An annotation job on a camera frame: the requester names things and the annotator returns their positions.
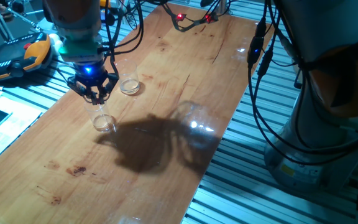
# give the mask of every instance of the black connector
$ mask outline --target black connector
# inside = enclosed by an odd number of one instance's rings
[[[256,26],[255,36],[249,45],[247,63],[248,67],[252,67],[259,59],[260,52],[264,46],[264,37],[266,32],[266,18],[263,17]]]
[[[249,50],[248,50],[248,57],[247,57],[248,66],[252,67],[258,61],[263,46],[264,46],[263,37],[252,38],[252,42],[249,45]]]
[[[261,78],[264,75],[266,75],[267,70],[269,69],[270,62],[272,61],[272,58],[273,58],[273,47],[269,48],[265,52],[262,62],[259,65],[258,76],[260,76]]]
[[[258,25],[256,26],[255,36],[264,37],[266,33],[266,18],[262,18]]]

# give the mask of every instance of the red led light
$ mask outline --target red led light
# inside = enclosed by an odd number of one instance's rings
[[[177,15],[177,21],[183,21],[185,19],[186,15],[185,14],[182,14],[182,13],[179,13]]]
[[[206,15],[206,16],[205,16],[205,19],[206,19],[206,22],[207,22],[207,23],[210,23],[210,22],[212,21],[212,18],[211,18],[210,15]]]

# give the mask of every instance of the clear plastic cup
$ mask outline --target clear plastic cup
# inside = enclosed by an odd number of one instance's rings
[[[107,101],[103,105],[92,105],[91,103],[84,103],[84,108],[91,118],[92,124],[97,131],[108,132],[114,126],[114,119],[110,115]]]
[[[136,63],[131,60],[116,62],[119,74],[119,88],[127,95],[135,94],[139,91],[139,78],[137,76]]]

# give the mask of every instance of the dark stain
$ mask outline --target dark stain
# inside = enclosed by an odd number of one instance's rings
[[[143,77],[145,77],[145,78],[149,78],[149,79],[153,79],[154,77],[153,76],[151,76],[151,75],[145,75],[145,74],[142,74],[142,76]]]
[[[53,196],[53,201],[50,202],[50,203],[51,203],[51,204],[55,204],[55,205],[60,205],[60,202],[62,202],[62,198],[61,198],[61,197]]]
[[[46,165],[44,167],[46,167],[48,169],[57,170],[57,169],[59,169],[60,165],[56,161],[49,161],[48,165]]]
[[[168,44],[164,43],[163,40],[157,44],[157,47],[165,47],[168,46]]]
[[[74,166],[74,170],[67,168],[66,169],[66,173],[74,176],[74,177],[78,177],[81,175],[84,175],[84,172],[86,171],[85,167],[79,167],[79,166]]]
[[[47,190],[43,189],[43,188],[42,188],[42,187],[40,187],[40,186],[37,186],[37,188],[39,188],[39,189],[41,189],[41,190],[43,190],[43,191],[45,191],[45,192],[50,193],[49,191],[47,191]]]
[[[224,38],[223,38],[223,40],[222,40],[222,44],[221,44],[221,47],[219,48],[218,53],[216,54],[216,56],[215,56],[214,60],[212,61],[212,64],[215,62],[216,58],[218,57],[219,53],[221,52],[221,50],[222,50],[222,46],[223,46],[223,43],[224,43]]]
[[[206,25],[204,25],[204,27],[200,30],[200,33],[204,31]]]
[[[75,170],[74,170],[74,174],[77,174],[77,173],[83,173],[86,171],[86,168],[85,167],[77,167]]]
[[[70,174],[70,175],[74,175],[73,171],[71,171],[70,168],[67,168],[66,172],[67,172],[68,174]]]

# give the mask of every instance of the wooden tabletop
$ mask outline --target wooden tabletop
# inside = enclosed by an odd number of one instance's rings
[[[140,47],[116,57],[134,60],[142,83],[108,100],[116,132],[94,130],[69,91],[0,156],[0,223],[180,223],[247,86],[255,21],[181,33],[158,7],[144,28]]]

